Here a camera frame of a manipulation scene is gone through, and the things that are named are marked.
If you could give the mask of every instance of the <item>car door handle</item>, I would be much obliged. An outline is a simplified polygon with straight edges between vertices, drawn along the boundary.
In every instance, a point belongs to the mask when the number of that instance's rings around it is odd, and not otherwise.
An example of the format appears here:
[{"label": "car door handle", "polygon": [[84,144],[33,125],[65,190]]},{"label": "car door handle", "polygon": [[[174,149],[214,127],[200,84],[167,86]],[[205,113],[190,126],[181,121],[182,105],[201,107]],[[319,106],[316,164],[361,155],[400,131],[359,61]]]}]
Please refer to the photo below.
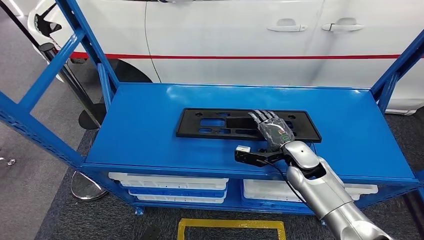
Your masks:
[{"label": "car door handle", "polygon": [[321,26],[321,29],[329,32],[352,32],[364,28],[361,24],[340,25],[335,23],[327,23]]},{"label": "car door handle", "polygon": [[269,26],[266,29],[274,32],[302,32],[308,28],[306,25],[292,25],[292,26]]},{"label": "car door handle", "polygon": [[274,32],[302,32],[307,28],[307,25],[296,24],[292,18],[282,18],[277,21],[275,26],[269,26],[266,29]]}]

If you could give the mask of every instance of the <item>white car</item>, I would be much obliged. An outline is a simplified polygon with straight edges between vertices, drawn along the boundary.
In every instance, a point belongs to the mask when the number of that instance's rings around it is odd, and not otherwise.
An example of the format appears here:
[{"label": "white car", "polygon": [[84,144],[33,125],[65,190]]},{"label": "white car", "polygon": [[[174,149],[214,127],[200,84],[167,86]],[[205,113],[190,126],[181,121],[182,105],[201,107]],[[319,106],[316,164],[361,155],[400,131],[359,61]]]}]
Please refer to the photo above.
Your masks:
[{"label": "white car", "polygon": [[[424,0],[161,1],[78,0],[106,56],[138,73],[121,81],[371,87],[424,29]],[[54,0],[28,28],[58,48],[73,33]],[[420,60],[389,112],[424,106],[423,76]]]}]

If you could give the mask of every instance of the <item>blue metal shelf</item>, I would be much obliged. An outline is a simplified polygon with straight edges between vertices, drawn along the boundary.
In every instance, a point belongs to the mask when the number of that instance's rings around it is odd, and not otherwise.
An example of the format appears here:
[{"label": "blue metal shelf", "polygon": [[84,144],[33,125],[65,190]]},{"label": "blue metal shelf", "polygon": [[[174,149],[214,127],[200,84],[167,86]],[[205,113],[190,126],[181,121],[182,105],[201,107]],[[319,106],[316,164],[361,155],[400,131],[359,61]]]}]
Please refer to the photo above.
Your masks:
[{"label": "blue metal shelf", "polygon": [[[184,108],[306,110],[322,136],[322,143],[315,144],[317,154],[343,180],[418,182],[370,91],[353,88],[121,83],[82,166],[124,173],[280,179],[271,166],[234,160],[237,145],[259,149],[266,142],[176,137]],[[281,161],[283,171],[286,167]]]},{"label": "blue metal shelf", "polygon": [[[235,162],[234,149],[237,145],[257,149],[265,142],[177,138],[175,131],[183,108],[307,111],[322,136],[322,142],[315,144],[317,154],[343,181],[384,185],[378,193],[356,201],[361,208],[424,186],[424,170],[411,171],[382,115],[396,83],[423,56],[424,31],[371,89],[120,83],[77,2],[56,3],[74,34],[19,103],[0,92],[0,121],[135,207],[138,214],[144,206],[311,213],[297,202],[285,202],[283,209],[243,206],[239,179],[269,180],[280,176],[270,167]],[[87,158],[30,114],[79,43],[99,73],[108,110]],[[282,170],[287,167],[283,161],[278,164]],[[231,179],[222,204],[138,201],[105,172]]]}]

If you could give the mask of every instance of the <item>blue shelf top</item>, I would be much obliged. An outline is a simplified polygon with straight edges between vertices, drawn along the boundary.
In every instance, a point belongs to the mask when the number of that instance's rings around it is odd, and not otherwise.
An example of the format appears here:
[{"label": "blue shelf top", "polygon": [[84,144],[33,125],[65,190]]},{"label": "blue shelf top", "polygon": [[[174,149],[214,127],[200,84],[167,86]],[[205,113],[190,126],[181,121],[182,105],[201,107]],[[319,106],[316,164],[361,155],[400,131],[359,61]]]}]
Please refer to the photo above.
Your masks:
[{"label": "blue shelf top", "polygon": [[[305,110],[314,146],[351,183],[416,183],[368,89],[122,83],[83,167],[126,173],[275,179],[269,166],[234,160],[237,145],[265,142],[176,137],[184,108]],[[286,165],[280,161],[284,171]]]}]

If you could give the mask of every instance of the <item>lower shelf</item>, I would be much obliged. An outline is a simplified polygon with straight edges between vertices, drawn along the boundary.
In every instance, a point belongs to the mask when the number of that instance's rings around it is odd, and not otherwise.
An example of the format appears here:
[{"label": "lower shelf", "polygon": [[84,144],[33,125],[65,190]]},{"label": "lower shelf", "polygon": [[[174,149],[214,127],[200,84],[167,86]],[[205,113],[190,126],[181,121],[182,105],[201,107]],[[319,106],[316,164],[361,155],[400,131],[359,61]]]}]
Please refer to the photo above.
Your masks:
[{"label": "lower shelf", "polygon": [[190,202],[166,202],[166,201],[136,201],[139,207],[162,207],[162,208],[184,208],[222,211],[242,211],[242,212],[264,212],[264,213],[285,213],[285,214],[308,214],[313,212],[301,202],[285,202],[283,209],[269,209],[261,207],[248,207],[242,205],[240,179],[230,179],[228,181],[227,196],[223,203],[190,203]]}]

